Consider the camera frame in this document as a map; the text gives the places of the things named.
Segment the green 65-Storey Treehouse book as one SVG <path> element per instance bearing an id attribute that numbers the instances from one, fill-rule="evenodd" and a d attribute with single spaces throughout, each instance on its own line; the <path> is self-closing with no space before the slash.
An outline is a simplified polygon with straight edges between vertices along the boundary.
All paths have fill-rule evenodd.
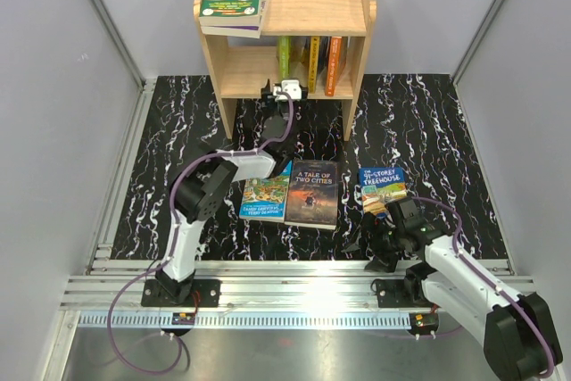
<path id="1" fill-rule="evenodd" d="M 289 79 L 293 73 L 292 66 L 292 38 L 290 36 L 279 36 L 277 38 L 277 62 L 278 79 L 283 81 Z"/>

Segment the orange 78-Storey Treehouse book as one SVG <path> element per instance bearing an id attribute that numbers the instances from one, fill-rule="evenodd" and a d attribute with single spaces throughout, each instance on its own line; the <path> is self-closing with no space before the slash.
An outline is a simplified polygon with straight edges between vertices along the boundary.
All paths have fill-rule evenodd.
<path id="1" fill-rule="evenodd" d="M 325 81 L 325 96 L 334 96 L 339 78 L 346 64 L 348 37 L 331 37 Z"/>

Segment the blue 91-Storey Treehouse book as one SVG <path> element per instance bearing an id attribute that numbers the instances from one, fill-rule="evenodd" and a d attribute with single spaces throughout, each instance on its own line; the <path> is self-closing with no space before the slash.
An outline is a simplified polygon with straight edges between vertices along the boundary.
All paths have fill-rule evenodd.
<path id="1" fill-rule="evenodd" d="M 402 168 L 361 168 L 359 179 L 363 211 L 380 219 L 388 215 L 388 203 L 407 196 Z"/>

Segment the blue back-cover Treehouse book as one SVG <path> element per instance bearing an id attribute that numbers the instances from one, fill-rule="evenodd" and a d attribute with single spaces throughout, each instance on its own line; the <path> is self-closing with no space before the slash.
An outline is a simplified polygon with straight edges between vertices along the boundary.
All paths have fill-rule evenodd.
<path id="1" fill-rule="evenodd" d="M 310 94 L 316 92 L 319 76 L 325 69 L 329 39 L 330 37 L 321 36 L 312 36 L 306 39 L 302 59 L 307 68 L 307 87 Z"/>

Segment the purple 52-Storey Treehouse book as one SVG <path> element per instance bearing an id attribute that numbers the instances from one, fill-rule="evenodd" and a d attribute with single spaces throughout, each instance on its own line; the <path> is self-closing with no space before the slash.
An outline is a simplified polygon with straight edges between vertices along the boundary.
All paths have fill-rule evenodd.
<path id="1" fill-rule="evenodd" d="M 260 20 L 256 26 L 205 26 L 202 27 L 202 33 L 210 36 L 225 37 L 247 37 L 258 39 L 261 36 L 261 30 L 264 24 L 264 13 L 267 9 L 269 0 L 261 0 Z"/>

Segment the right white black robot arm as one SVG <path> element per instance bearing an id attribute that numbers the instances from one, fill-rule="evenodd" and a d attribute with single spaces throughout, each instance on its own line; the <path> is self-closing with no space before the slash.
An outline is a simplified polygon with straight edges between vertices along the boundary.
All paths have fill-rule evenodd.
<path id="1" fill-rule="evenodd" d="M 523 294 L 483 267 L 459 242 L 462 224 L 448 236 L 408 196 L 388 203 L 389 220 L 365 213 L 358 227 L 370 239 L 370 271 L 394 272 L 403 253 L 418 256 L 403 279 L 405 299 L 448 312 L 482 346 L 500 380 L 550 378 L 563 361 L 549 304 Z"/>

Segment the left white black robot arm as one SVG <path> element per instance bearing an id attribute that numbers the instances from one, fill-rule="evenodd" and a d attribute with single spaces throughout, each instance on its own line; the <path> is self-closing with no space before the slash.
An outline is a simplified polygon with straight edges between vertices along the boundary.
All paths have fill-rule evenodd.
<path id="1" fill-rule="evenodd" d="M 167 248 L 155 278 L 161 297 L 173 307 L 192 296 L 195 258 L 205 223 L 215 216 L 228 189 L 253 178 L 274 178 L 293 159 L 288 150 L 294 128 L 295 104 L 305 101 L 308 88 L 297 79 L 266 84 L 261 100 L 270 108 L 264 120 L 261 144 L 246 150 L 215 149 L 198 144 L 169 173 L 170 230 Z"/>

